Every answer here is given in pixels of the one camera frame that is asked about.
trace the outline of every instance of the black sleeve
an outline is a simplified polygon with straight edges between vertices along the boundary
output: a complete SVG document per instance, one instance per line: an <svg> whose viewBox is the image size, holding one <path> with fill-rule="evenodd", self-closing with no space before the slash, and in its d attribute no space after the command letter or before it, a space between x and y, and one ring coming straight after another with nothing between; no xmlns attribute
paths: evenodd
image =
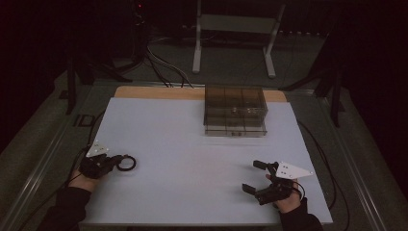
<svg viewBox="0 0 408 231"><path fill-rule="evenodd" d="M307 198L303 198L298 208L287 214L279 213L284 231L322 231L320 221L307 213Z"/></svg>
<svg viewBox="0 0 408 231"><path fill-rule="evenodd" d="M90 192L73 187L60 190L56 205L49 208L38 227L38 231L75 231L78 222L86 217L85 206L90 199Z"/></svg>

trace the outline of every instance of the hand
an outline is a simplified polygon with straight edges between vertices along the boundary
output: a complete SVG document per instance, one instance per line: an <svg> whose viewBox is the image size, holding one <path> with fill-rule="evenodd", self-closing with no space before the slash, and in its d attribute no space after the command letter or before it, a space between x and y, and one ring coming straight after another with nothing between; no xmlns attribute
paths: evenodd
<svg viewBox="0 0 408 231"><path fill-rule="evenodd" d="M80 188L93 193L96 186L99 184L100 179L91 179L83 175L79 170L73 170L71 174L71 182L69 182L69 187Z"/></svg>
<svg viewBox="0 0 408 231"><path fill-rule="evenodd" d="M297 179L293 180L293 187L297 189ZM274 202L282 214L286 214L300 206L300 195L296 191L292 191L291 195L283 200Z"/></svg>

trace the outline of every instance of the forearm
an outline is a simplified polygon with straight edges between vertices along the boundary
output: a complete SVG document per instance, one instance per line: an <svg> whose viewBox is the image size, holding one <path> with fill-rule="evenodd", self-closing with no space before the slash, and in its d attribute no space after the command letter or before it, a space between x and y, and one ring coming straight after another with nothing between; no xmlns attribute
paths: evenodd
<svg viewBox="0 0 408 231"><path fill-rule="evenodd" d="M303 198L296 209L279 213L284 231L322 231L320 221L307 212L307 198Z"/></svg>
<svg viewBox="0 0 408 231"><path fill-rule="evenodd" d="M38 231L77 230L74 227L86 217L85 206L90 192L73 187L60 190L56 205L49 208Z"/></svg>
<svg viewBox="0 0 408 231"><path fill-rule="evenodd" d="M99 183L99 179L91 179L83 175L80 171L74 170L69 187L79 188L93 193Z"/></svg>

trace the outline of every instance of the metal stand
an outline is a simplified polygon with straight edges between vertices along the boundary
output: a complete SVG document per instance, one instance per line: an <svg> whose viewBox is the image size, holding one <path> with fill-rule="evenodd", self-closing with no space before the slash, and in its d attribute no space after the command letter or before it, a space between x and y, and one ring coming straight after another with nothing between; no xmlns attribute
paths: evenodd
<svg viewBox="0 0 408 231"><path fill-rule="evenodd" d="M213 15L201 13L201 0L197 0L197 25L195 36L195 51L192 61L192 73L200 72L201 65L201 31L233 31L270 34L269 44L264 47L265 64L267 66L268 77L275 78L276 72L270 56L276 35L279 31L280 22L286 5L282 4L275 18L243 17L228 15Z"/></svg>

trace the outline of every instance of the white table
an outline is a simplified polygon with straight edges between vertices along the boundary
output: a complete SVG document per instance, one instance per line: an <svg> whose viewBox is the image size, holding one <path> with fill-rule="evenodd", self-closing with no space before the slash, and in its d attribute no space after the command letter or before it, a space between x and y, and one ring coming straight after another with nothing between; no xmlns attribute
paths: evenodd
<svg viewBox="0 0 408 231"><path fill-rule="evenodd" d="M269 184L254 160L314 171L289 103L268 102L261 138L206 137L201 99L112 98L96 138L110 155L138 159L114 169L91 198L83 224L224 226L279 223L271 204L242 191ZM332 222L316 175L299 179L309 212Z"/></svg>

